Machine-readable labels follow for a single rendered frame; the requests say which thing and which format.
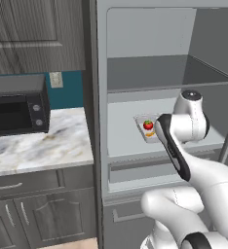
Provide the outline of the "grey fridge crisper drawer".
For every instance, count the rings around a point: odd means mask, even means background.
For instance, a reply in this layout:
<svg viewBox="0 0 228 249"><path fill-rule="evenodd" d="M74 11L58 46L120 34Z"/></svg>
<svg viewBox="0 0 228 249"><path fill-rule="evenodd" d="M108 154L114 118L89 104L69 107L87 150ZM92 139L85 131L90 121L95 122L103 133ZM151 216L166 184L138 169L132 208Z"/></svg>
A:
<svg viewBox="0 0 228 249"><path fill-rule="evenodd" d="M114 193L182 182L171 163L152 163L142 167L111 171L109 191Z"/></svg>

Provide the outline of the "grey open fridge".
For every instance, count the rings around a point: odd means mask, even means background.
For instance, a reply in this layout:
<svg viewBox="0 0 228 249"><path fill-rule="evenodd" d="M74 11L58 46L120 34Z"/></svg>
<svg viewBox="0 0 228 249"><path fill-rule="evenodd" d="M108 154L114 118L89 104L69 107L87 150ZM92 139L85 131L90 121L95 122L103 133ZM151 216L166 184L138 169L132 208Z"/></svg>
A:
<svg viewBox="0 0 228 249"><path fill-rule="evenodd" d="M209 133L183 145L187 153L219 161L228 134L228 83L172 89L109 93L107 59L193 55L228 73L228 0L96 0L101 191L111 198L157 189L187 187L188 182L110 192L113 170L171 163L159 140L146 143L134 116L171 114L180 93L192 89L203 97ZM228 157L223 164L228 166Z"/></svg>

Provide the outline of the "grey fridge shelf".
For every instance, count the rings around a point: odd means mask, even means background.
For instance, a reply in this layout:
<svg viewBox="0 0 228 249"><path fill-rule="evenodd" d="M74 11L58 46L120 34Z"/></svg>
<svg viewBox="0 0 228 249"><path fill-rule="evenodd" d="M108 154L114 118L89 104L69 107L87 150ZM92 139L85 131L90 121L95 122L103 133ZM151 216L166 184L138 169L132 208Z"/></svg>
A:
<svg viewBox="0 0 228 249"><path fill-rule="evenodd" d="M107 59L109 93L228 83L228 73L190 54Z"/></svg>

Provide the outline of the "black microwave door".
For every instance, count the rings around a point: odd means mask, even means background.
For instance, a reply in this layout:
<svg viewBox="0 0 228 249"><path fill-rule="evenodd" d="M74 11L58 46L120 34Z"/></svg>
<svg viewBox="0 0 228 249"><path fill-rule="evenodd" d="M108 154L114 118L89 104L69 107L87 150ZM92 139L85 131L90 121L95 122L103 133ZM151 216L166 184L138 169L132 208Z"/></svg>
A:
<svg viewBox="0 0 228 249"><path fill-rule="evenodd" d="M32 121L26 97L23 95L0 96L0 136L27 133Z"/></svg>

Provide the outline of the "white wall outlet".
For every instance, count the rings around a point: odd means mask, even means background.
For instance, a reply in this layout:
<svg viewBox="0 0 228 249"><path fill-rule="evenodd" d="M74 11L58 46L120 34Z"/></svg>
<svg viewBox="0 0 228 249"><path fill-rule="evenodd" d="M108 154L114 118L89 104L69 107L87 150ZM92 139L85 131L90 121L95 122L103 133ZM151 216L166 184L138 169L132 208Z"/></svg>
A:
<svg viewBox="0 0 228 249"><path fill-rule="evenodd" d="M62 74L60 72L50 73L50 82L51 82L51 87L53 89L62 88L63 87Z"/></svg>

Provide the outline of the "dark wood upper cupboard door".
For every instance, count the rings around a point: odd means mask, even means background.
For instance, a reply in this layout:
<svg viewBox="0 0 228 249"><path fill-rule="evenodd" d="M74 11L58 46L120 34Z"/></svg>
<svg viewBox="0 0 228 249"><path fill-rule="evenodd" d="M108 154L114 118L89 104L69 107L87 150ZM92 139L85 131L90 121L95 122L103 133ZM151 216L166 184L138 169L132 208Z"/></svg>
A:
<svg viewBox="0 0 228 249"><path fill-rule="evenodd" d="M84 68L82 0L0 0L0 75Z"/></svg>

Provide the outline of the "black microwave oven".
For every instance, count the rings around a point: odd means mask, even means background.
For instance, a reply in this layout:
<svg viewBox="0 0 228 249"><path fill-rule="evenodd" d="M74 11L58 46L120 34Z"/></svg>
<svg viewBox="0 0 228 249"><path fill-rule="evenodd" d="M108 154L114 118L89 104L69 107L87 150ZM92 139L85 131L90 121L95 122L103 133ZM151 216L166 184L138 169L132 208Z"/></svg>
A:
<svg viewBox="0 0 228 249"><path fill-rule="evenodd" d="M32 130L27 133L49 131L51 109L44 75L2 76L0 77L1 95L26 97L32 121Z"/></svg>

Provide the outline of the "dark grey drawer front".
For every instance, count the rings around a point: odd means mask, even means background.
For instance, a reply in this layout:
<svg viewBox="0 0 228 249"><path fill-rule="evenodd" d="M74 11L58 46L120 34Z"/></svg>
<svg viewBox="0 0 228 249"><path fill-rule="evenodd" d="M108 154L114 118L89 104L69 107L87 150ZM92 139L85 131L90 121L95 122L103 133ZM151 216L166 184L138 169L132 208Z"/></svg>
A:
<svg viewBox="0 0 228 249"><path fill-rule="evenodd" d="M91 165L67 167L0 176L0 186L9 186L22 182L22 186L0 191L1 196L12 196L53 189L78 190L94 185L93 167Z"/></svg>

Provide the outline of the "grey freezer drawer front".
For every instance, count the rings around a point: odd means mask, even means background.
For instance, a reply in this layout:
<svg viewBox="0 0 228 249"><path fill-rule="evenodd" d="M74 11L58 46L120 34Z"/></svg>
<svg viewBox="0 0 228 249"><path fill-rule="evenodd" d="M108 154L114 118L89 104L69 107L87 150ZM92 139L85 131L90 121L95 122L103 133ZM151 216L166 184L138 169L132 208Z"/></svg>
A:
<svg viewBox="0 0 228 249"><path fill-rule="evenodd" d="M113 209L119 216L143 213L141 195L122 196L103 203L103 248L139 249L142 241L152 232L154 221L146 216L141 219L114 223Z"/></svg>

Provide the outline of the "clear tupperware container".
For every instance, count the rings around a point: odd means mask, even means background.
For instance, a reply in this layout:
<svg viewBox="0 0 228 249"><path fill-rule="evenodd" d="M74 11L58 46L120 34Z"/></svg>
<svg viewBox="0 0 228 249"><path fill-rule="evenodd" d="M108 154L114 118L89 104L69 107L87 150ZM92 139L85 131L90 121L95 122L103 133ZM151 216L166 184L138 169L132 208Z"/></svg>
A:
<svg viewBox="0 0 228 249"><path fill-rule="evenodd" d="M155 122L159 118L158 114L141 114L141 115L136 115L133 118L134 118L134 121L136 123L136 126L137 126L139 132L141 133L141 135L146 143L158 143L159 142L159 138L158 138L157 133L155 131ZM147 120L149 120L153 123L153 128L151 130L146 130L143 128L143 123ZM152 132L152 131L155 131L155 134L153 136L150 136L150 137L145 136L145 133Z"/></svg>

